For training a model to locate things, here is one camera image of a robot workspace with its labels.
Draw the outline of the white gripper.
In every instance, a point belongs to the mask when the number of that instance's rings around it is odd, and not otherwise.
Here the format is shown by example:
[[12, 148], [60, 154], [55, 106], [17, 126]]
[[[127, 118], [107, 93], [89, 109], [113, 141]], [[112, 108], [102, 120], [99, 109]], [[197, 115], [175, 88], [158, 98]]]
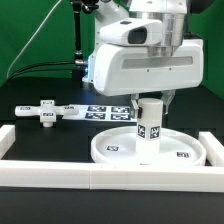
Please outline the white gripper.
[[93, 85], [105, 96], [132, 94], [130, 115], [138, 119], [142, 108], [137, 93], [163, 91], [161, 100], [167, 114], [174, 89], [197, 87], [203, 68], [201, 39], [184, 40], [173, 56], [162, 57], [150, 56], [147, 47], [104, 44], [96, 54]]

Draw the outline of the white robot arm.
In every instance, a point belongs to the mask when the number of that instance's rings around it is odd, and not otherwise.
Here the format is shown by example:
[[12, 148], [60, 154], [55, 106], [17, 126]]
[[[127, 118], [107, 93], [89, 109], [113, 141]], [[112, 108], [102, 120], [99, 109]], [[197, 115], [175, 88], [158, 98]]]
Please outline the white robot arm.
[[141, 93], [163, 93], [171, 103], [177, 89], [203, 79], [203, 40], [188, 31], [189, 16], [215, 0], [99, 0], [95, 12], [95, 46], [86, 80], [105, 96], [129, 95], [131, 116], [142, 113]]

